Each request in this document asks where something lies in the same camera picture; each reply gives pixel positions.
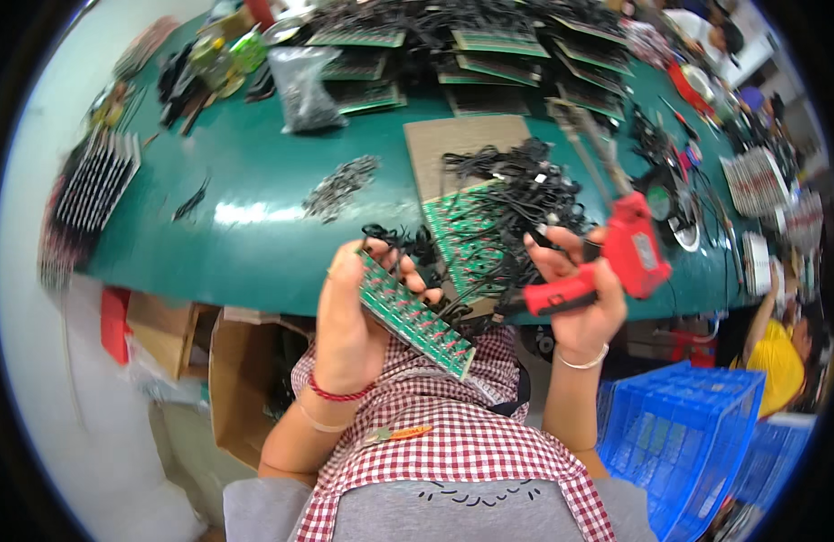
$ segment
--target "gray shirt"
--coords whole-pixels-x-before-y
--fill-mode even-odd
[[[618,542],[656,542],[646,492],[627,481],[594,481]],[[225,488],[227,542],[293,540],[312,489],[290,478]],[[342,495],[336,542],[582,540],[558,484],[550,481],[372,484]]]

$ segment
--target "red soldering iron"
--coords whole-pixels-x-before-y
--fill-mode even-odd
[[[498,314],[501,315],[512,314],[517,309],[524,308],[523,305],[534,316],[546,316],[594,304],[597,294],[594,283],[595,265],[592,262],[598,256],[607,258],[622,287],[632,298],[648,298],[655,288],[670,277],[672,271],[670,264],[661,258],[646,198],[634,191],[628,175],[610,155],[597,132],[591,114],[581,107],[560,107],[556,112],[553,116],[604,194],[607,208],[612,210],[607,220],[606,237],[603,244],[585,241],[584,263],[578,266],[579,273],[576,276],[545,285],[529,285],[520,292],[513,292],[508,303],[497,308]],[[591,157],[586,153],[574,123],[585,132],[598,158],[604,164],[609,178],[616,186],[619,198],[615,201],[609,201],[603,181],[597,174]],[[542,246],[546,246],[548,242],[543,235],[532,234],[532,237]]]

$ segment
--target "green workbench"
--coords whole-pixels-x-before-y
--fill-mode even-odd
[[[179,50],[201,22],[198,17],[174,31],[156,56]],[[141,141],[160,135],[144,149],[142,167],[113,212],[84,270],[87,275],[167,298],[314,315],[329,260],[339,244],[360,237],[364,224],[403,224],[413,231],[422,222],[402,125],[453,116],[440,92],[408,92],[407,107],[352,116],[350,126],[323,135],[290,136],[280,134],[277,96],[243,102],[247,81],[236,94],[200,114],[186,138],[177,134],[181,121],[169,131],[158,124],[156,56],[134,80],[148,91],[128,129]],[[635,76],[628,84],[633,99],[651,119],[661,112],[679,144],[686,140],[683,130],[658,95],[692,120],[702,140],[702,169],[724,199],[737,236],[756,229],[757,223],[742,219],[731,203],[718,161],[719,155],[733,155],[726,139],[716,139],[696,120],[663,72],[638,61],[632,70]],[[541,107],[538,103],[532,111],[542,114]],[[556,143],[553,161],[570,166],[572,178],[584,186],[578,200],[591,218],[603,223],[604,202],[563,134],[545,118],[526,118],[526,124],[533,136]],[[619,161],[628,174],[639,176],[649,167],[629,151],[633,141],[627,130],[623,124]],[[301,203],[309,191],[339,164],[364,154],[379,156],[381,167],[375,182],[356,192],[340,218],[330,224],[301,218]],[[187,218],[171,221],[173,211],[200,188],[207,171],[211,182],[206,198]],[[630,300],[630,319],[750,303],[744,294],[737,296],[733,258],[708,214],[706,226],[709,235],[722,241],[719,247],[710,246],[702,226],[698,252],[665,245],[665,257],[673,266],[671,285],[663,285],[648,300]]]

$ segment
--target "bracelet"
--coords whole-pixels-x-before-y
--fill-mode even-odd
[[[303,411],[303,416],[305,416],[306,420],[308,420],[309,423],[311,423],[311,426],[320,431],[321,433],[341,433],[345,429],[351,427],[350,423],[340,426],[323,425],[320,421],[317,421],[313,417],[311,417],[309,411],[306,410],[306,407],[303,406],[303,402],[300,401],[299,398],[296,399],[296,404],[300,407],[300,410]]]
[[[568,367],[570,367],[572,369],[591,369],[592,367],[594,367],[594,366],[596,366],[599,363],[604,361],[604,358],[607,356],[607,352],[609,352],[609,345],[605,342],[604,347],[601,349],[601,353],[598,354],[595,359],[591,360],[590,362],[586,363],[585,365],[572,365],[571,363],[565,362],[564,359],[562,358],[562,356],[558,354],[558,351],[556,351],[553,354],[553,359],[554,360],[557,359],[559,362],[564,363],[565,365],[567,365]]]
[[[357,399],[362,399],[368,392],[372,391],[375,388],[374,384],[369,384],[365,389],[361,392],[355,394],[349,394],[347,396],[336,396],[336,394],[330,394],[325,392],[324,390],[317,387],[317,382],[314,381],[314,371],[309,373],[309,388],[311,388],[314,393],[319,397],[324,397],[327,401],[337,401],[337,402],[346,402],[346,401],[356,401]]]

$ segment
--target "bottle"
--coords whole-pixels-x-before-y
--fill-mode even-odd
[[[188,55],[192,70],[219,98],[226,98],[245,82],[245,73],[225,48],[225,38],[203,36]]]

